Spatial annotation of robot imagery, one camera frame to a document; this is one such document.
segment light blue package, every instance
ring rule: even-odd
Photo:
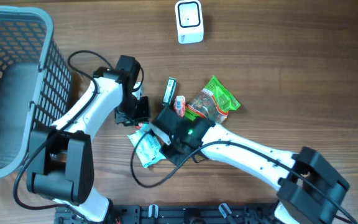
[[[136,146],[139,139],[149,130],[149,124],[143,124],[142,129],[137,130],[134,134],[128,135],[129,140]],[[162,159],[166,159],[160,150],[161,145],[157,137],[148,134],[140,142],[139,147],[136,149],[136,154],[142,162],[143,167],[148,168],[148,166],[155,164]]]

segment green package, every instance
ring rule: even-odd
[[[203,90],[186,105],[185,116],[190,120],[200,116],[220,124],[227,118],[229,110],[237,110],[238,107],[240,103],[212,76]]]

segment wood grain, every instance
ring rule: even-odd
[[[175,2],[7,4],[45,9],[65,57],[82,49],[113,65],[121,54],[135,57],[145,69],[153,116],[168,77],[178,80],[177,93],[190,100],[217,76],[242,104],[229,113],[225,127],[278,149],[321,151],[350,182],[343,206],[358,220],[358,1],[203,1],[205,38],[192,45],[177,42]],[[103,65],[91,55],[74,61],[87,72]],[[187,162],[167,183],[142,189],[129,171],[132,146],[126,135],[133,132],[115,125],[111,115],[93,142],[94,184],[116,204],[275,200],[275,192],[258,179],[212,161]],[[137,163],[136,172],[152,183],[172,169],[166,161],[152,170]],[[51,223],[53,210],[30,212],[14,204],[15,176],[0,180],[0,223]],[[24,183],[20,196],[27,203],[48,203],[29,194]]]

